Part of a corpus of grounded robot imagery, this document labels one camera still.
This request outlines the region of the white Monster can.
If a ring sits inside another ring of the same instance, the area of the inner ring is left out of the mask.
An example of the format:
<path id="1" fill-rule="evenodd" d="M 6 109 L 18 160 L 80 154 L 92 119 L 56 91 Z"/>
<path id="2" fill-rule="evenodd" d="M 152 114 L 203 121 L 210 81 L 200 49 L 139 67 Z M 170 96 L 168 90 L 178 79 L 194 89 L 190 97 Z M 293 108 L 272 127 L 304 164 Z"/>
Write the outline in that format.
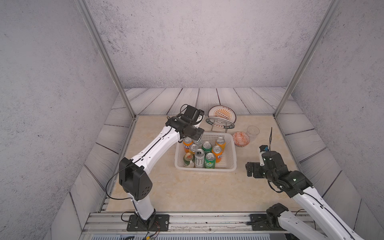
<path id="1" fill-rule="evenodd" d="M 204 168 L 205 163 L 205 151 L 203 149 L 197 149 L 195 151 L 195 168 Z"/>

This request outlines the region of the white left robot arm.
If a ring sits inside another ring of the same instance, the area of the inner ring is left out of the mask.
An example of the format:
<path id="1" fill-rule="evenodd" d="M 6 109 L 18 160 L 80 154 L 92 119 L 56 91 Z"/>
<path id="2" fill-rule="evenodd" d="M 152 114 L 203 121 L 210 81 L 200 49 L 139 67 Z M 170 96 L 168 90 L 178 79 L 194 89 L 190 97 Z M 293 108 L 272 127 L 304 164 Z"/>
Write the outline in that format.
<path id="1" fill-rule="evenodd" d="M 158 160 L 176 143 L 184 138 L 200 140 L 204 129 L 199 125 L 205 112 L 191 105 L 184 105 L 179 114 L 168 117 L 160 133 L 141 152 L 131 159 L 123 158 L 119 163 L 119 184 L 132 200 L 136 214 L 143 221 L 155 215 L 149 193 L 153 183 L 149 178 Z"/>

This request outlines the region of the white plastic basket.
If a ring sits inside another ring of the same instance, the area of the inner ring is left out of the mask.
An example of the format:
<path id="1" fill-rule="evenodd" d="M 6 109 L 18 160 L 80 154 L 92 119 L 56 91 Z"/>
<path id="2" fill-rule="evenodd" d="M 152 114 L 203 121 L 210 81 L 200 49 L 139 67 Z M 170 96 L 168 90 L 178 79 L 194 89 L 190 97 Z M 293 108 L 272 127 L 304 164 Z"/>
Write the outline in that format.
<path id="1" fill-rule="evenodd" d="M 222 154 L 221 161 L 219 163 L 216 163 L 214 169 L 185 167 L 183 157 L 186 152 L 184 151 L 184 145 L 179 143 L 176 144 L 175 167 L 178 170 L 200 172 L 233 172 L 234 170 L 236 170 L 237 157 L 232 135 L 228 133 L 204 132 L 204 134 L 202 135 L 202 141 L 208 141 L 213 144 L 218 137 L 223 137 L 225 139 L 226 146 Z"/>

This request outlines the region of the green gold-top can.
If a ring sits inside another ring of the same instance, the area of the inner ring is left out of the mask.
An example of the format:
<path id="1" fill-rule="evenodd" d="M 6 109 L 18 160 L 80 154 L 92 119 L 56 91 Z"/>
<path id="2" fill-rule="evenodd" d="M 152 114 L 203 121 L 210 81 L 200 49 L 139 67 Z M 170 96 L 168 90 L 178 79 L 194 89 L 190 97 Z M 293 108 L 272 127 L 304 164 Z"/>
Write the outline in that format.
<path id="1" fill-rule="evenodd" d="M 195 167 L 195 157 L 192 153 L 186 153 L 183 157 L 184 167 L 185 168 L 194 168 Z"/>

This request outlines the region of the green Sprite can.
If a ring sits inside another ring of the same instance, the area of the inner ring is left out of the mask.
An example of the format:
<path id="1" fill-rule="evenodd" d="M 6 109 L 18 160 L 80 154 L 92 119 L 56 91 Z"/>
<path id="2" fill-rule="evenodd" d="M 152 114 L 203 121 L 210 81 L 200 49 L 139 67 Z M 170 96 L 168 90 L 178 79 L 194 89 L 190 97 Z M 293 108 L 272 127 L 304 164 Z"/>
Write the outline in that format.
<path id="1" fill-rule="evenodd" d="M 216 156 L 213 153 L 205 154 L 204 167 L 205 169 L 214 169 L 216 165 Z"/>

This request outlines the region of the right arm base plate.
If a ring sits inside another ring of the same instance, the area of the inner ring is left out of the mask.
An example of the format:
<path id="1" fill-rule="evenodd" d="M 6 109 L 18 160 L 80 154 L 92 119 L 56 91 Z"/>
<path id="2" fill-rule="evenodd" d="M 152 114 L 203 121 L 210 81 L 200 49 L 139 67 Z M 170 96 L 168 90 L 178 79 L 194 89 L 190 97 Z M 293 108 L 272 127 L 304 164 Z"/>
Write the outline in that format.
<path id="1" fill-rule="evenodd" d="M 278 222 L 278 217 L 272 214 L 251 214 L 246 223 L 253 231 L 284 231 Z"/>

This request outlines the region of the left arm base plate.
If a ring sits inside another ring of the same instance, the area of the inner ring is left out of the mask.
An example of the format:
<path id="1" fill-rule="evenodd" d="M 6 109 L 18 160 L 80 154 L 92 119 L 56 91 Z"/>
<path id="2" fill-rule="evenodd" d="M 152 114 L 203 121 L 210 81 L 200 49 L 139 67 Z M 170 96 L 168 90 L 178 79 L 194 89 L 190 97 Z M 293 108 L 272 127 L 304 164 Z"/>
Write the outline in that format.
<path id="1" fill-rule="evenodd" d="M 143 220 L 137 214 L 130 216 L 127 225 L 128 232 L 167 232 L 170 215 L 154 214 L 148 220 Z"/>

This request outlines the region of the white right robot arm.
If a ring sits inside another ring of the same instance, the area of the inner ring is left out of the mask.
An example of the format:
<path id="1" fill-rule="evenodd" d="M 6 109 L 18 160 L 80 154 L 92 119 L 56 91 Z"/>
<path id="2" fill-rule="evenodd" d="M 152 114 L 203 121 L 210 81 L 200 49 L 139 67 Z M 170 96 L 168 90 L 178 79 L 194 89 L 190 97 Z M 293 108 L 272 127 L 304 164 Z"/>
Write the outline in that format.
<path id="1" fill-rule="evenodd" d="M 322 232 L 297 218 L 286 206 L 277 203 L 266 215 L 253 214 L 248 222 L 253 230 L 287 231 L 299 240 L 360 240 L 338 214 L 323 200 L 311 181 L 300 171 L 290 171 L 280 153 L 260 147 L 259 162 L 246 164 L 248 177 L 264 178 L 276 193 L 285 193 L 298 203 Z"/>

